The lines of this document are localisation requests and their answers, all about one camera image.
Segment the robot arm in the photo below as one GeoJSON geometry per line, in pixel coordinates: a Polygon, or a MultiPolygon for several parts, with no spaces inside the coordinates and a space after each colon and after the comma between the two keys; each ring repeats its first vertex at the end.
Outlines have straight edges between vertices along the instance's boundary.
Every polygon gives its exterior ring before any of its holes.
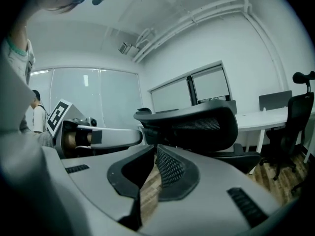
{"type": "Polygon", "coordinates": [[[55,149],[59,157],[64,156],[64,136],[67,132],[92,133],[90,146],[78,146],[76,150],[83,155],[100,155],[127,149],[142,141],[142,133],[132,129],[113,129],[96,127],[96,120],[86,118],[72,103],[60,100],[48,118],[48,130],[56,140],[55,149]]]}

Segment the black mesh chair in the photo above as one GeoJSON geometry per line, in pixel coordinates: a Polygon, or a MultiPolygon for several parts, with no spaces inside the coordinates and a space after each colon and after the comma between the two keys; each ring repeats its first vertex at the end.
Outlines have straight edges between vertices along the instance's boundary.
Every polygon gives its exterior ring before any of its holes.
{"type": "Polygon", "coordinates": [[[235,115],[223,100],[154,115],[140,109],[134,118],[143,124],[150,145],[183,148],[229,163],[243,173],[248,173],[261,159],[259,153],[244,153],[240,144],[234,145],[234,152],[218,151],[231,147],[238,135],[235,115]]]}
{"type": "Polygon", "coordinates": [[[311,72],[309,75],[302,73],[295,73],[293,81],[297,84],[305,83],[307,85],[307,93],[294,96],[289,99],[288,115],[285,128],[278,130],[267,131],[267,136],[270,139],[271,151],[267,157],[260,161],[260,165],[268,162],[271,165],[277,165],[277,172],[274,180],[277,180],[283,165],[289,165],[292,172],[295,172],[296,165],[290,160],[295,148],[295,144],[300,132],[301,147],[304,144],[304,129],[310,118],[314,93],[310,92],[310,80],[315,79],[315,73],[311,72]]]}

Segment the chair backrest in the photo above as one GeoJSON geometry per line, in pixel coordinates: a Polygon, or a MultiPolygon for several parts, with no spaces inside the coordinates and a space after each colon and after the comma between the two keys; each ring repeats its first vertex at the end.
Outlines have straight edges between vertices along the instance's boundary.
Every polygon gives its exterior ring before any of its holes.
{"type": "Polygon", "coordinates": [[[313,92],[290,98],[288,103],[287,122],[281,140],[281,148],[283,151],[287,153],[293,152],[298,134],[305,129],[310,118],[313,102],[313,92]]]}
{"type": "Polygon", "coordinates": [[[144,126],[146,141],[151,145],[217,151],[232,146],[238,135],[235,115],[224,100],[154,115],[138,111],[134,118],[144,126]]]}

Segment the frosted glass partition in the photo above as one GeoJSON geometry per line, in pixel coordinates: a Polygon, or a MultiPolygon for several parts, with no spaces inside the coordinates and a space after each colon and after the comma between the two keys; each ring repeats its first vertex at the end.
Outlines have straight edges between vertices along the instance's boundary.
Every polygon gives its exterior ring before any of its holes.
{"type": "Polygon", "coordinates": [[[193,74],[192,77],[198,100],[229,95],[226,79],[221,66],[193,74]]]}
{"type": "Polygon", "coordinates": [[[98,76],[98,69],[55,69],[50,109],[53,109],[60,99],[65,99],[73,103],[86,117],[96,119],[97,126],[104,127],[98,76]]]}
{"type": "MultiPolygon", "coordinates": [[[[47,113],[50,114],[50,85],[53,70],[39,71],[38,73],[31,75],[29,87],[32,90],[37,90],[40,94],[40,100],[42,101],[47,113]]],[[[30,130],[33,130],[33,109],[28,108],[26,112],[26,121],[30,130]]]]}
{"type": "Polygon", "coordinates": [[[132,73],[101,70],[101,100],[104,122],[108,128],[137,129],[133,118],[142,108],[138,76],[132,73]]]}
{"type": "Polygon", "coordinates": [[[185,78],[152,91],[155,112],[191,107],[191,100],[185,78]]]}

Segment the ceiling light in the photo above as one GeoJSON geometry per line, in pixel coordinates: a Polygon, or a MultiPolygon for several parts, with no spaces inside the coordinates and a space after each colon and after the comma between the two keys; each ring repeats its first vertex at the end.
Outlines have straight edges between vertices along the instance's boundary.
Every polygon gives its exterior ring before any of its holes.
{"type": "Polygon", "coordinates": [[[41,74],[41,73],[49,73],[49,71],[48,71],[48,70],[45,70],[45,71],[33,72],[33,73],[31,73],[31,76],[32,76],[32,75],[36,75],[36,74],[41,74]]]}

